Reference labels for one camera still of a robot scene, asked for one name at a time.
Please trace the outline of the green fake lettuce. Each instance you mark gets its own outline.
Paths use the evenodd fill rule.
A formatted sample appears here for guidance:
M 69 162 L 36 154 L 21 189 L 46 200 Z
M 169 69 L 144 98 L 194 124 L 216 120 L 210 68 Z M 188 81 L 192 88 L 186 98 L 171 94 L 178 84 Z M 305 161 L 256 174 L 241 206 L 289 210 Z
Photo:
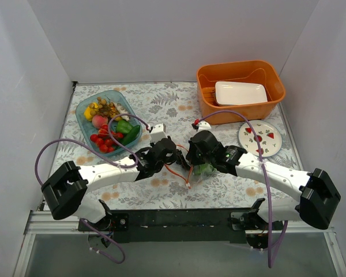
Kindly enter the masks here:
M 195 176 L 210 176 L 215 170 L 216 169 L 209 163 L 193 166 L 193 174 Z

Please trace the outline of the green fake cucumber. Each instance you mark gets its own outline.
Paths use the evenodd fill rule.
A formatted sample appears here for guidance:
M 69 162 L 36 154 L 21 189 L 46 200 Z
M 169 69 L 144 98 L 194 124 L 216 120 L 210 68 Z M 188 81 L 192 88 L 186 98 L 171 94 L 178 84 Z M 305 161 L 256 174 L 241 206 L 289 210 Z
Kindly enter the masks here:
M 124 135 L 124 137 L 120 141 L 120 143 L 122 145 L 128 145 L 131 142 L 133 142 L 136 139 L 136 137 L 138 136 L 140 129 L 141 129 L 140 125 L 133 126 L 132 129 L 126 135 Z

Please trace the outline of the clear zip top bag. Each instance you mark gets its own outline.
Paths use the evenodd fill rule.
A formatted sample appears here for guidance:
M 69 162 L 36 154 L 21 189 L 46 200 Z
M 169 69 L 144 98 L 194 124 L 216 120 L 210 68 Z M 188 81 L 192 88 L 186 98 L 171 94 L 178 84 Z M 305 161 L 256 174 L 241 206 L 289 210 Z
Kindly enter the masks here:
M 201 181 L 203 181 L 204 179 L 209 178 L 210 176 L 212 176 L 213 174 L 215 174 L 216 169 L 209 163 L 205 163 L 205 164 L 199 164 L 199 165 L 192 165 L 190 164 L 184 157 L 182 150 L 184 149 L 186 152 L 188 152 L 189 150 L 180 145 L 177 144 L 176 145 L 177 149 L 176 149 L 176 161 L 175 162 L 169 162 L 168 164 L 165 164 L 165 168 L 168 172 L 170 172 L 171 174 L 173 174 L 176 177 L 181 178 L 184 183 L 185 186 L 188 189 L 191 189 L 191 185 L 194 183 L 199 183 Z M 177 173 L 176 171 L 170 169 L 169 165 L 171 164 L 178 164 L 180 165 L 183 169 L 188 171 L 188 175 L 182 176 L 181 174 Z

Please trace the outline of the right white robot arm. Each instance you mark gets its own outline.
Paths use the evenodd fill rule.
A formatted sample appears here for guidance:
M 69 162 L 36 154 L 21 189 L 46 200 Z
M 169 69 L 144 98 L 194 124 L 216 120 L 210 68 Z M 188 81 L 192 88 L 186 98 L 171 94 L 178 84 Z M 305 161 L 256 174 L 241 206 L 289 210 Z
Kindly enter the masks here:
M 302 220 L 311 227 L 326 230 L 341 200 L 326 171 L 315 169 L 311 173 L 260 162 L 241 147 L 222 145 L 208 130 L 189 140 L 186 158 L 195 166 L 208 163 L 221 173 L 269 184 L 287 195 L 270 204 L 266 199 L 256 200 L 244 216 L 255 229 L 265 228 L 270 222 Z

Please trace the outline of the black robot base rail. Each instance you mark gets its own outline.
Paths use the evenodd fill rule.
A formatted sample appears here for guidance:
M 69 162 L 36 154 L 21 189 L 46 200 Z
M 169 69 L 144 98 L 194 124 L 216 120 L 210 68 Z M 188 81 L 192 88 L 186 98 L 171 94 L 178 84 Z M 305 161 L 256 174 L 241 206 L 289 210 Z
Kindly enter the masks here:
M 225 241 L 268 247 L 268 225 L 249 208 L 116 210 L 106 219 L 82 222 L 79 231 L 111 233 L 116 242 Z

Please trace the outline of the brown fake nuts cluster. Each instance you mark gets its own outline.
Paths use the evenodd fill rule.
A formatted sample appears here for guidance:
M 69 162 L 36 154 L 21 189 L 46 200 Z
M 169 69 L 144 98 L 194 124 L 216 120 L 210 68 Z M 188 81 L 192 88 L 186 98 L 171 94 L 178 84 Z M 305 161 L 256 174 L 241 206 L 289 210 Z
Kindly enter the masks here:
M 113 102 L 110 101 L 109 98 L 98 97 L 96 103 L 99 105 L 99 111 L 97 114 L 108 117 L 108 105 Z

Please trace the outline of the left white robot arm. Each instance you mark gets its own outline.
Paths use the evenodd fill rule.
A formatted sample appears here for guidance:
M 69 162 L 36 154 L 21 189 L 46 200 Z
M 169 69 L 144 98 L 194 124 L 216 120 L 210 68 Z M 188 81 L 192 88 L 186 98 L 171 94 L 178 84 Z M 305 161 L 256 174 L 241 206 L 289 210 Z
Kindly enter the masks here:
M 42 185 L 41 190 L 55 220 L 76 216 L 85 219 L 100 231 L 110 227 L 110 212 L 105 204 L 89 193 L 121 182 L 135 182 L 152 177 L 166 164 L 177 161 L 176 144 L 163 138 L 133 155 L 95 166 L 76 166 L 65 162 Z

